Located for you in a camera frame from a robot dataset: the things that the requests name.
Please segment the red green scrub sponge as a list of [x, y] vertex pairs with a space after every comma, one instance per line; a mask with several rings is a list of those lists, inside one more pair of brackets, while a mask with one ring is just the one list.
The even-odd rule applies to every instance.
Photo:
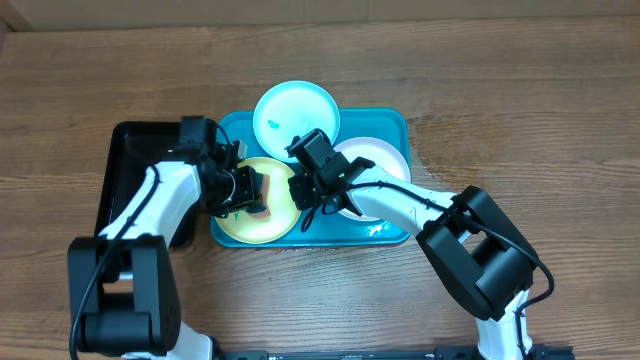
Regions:
[[258, 186], [258, 201], [246, 208], [247, 214], [255, 219], [263, 219], [271, 216], [268, 205], [268, 195], [270, 188], [270, 177], [266, 174], [256, 174], [256, 185]]

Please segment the yellow plate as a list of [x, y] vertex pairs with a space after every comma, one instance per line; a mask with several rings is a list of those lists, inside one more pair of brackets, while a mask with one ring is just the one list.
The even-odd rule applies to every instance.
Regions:
[[285, 163], [269, 157], [249, 158], [241, 165], [248, 165], [269, 176], [268, 211], [255, 215], [240, 210], [226, 219], [213, 217], [210, 226], [212, 236], [229, 247], [265, 245], [278, 240], [294, 227], [301, 214], [292, 200], [288, 184], [294, 171]]

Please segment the white plate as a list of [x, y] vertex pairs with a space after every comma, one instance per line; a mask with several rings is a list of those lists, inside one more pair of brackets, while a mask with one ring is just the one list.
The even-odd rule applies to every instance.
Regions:
[[[356, 137], [345, 140], [335, 146], [347, 160], [353, 162], [361, 157], [371, 160], [375, 167], [365, 170], [354, 184], [374, 183], [394, 177], [400, 181], [411, 182], [411, 173], [407, 160], [391, 144], [374, 137]], [[355, 190], [356, 205], [361, 210], [360, 215], [344, 208], [339, 214], [356, 221], [377, 221], [379, 215], [387, 219], [388, 211], [392, 208], [394, 191], [390, 188], [370, 187]]]

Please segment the light blue plate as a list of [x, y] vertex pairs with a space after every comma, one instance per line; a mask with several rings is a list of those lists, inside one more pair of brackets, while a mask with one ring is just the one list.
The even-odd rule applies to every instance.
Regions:
[[295, 136], [303, 137], [318, 128], [333, 144], [340, 123], [333, 97], [319, 85], [301, 80], [283, 82], [269, 89], [253, 114], [258, 143], [271, 157], [285, 163], [297, 163], [286, 151]]

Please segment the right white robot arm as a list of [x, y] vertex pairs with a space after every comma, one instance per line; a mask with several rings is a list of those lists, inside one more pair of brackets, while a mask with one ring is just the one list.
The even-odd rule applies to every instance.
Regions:
[[448, 293], [475, 317], [479, 355], [532, 358], [524, 315], [540, 260], [484, 190], [455, 194], [400, 180], [371, 159], [347, 159], [319, 129], [295, 137], [286, 152], [302, 167], [289, 187], [308, 213], [304, 229], [316, 213], [347, 209], [410, 233]]

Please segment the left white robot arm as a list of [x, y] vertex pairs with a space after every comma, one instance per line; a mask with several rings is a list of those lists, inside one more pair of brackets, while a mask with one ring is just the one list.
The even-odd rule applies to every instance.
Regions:
[[218, 141], [222, 128], [186, 116], [178, 140], [145, 168], [123, 212], [93, 238], [67, 251], [69, 355], [124, 359], [221, 359], [219, 343], [181, 319], [169, 249], [196, 208], [218, 218], [267, 211], [268, 178], [240, 166], [241, 143]]

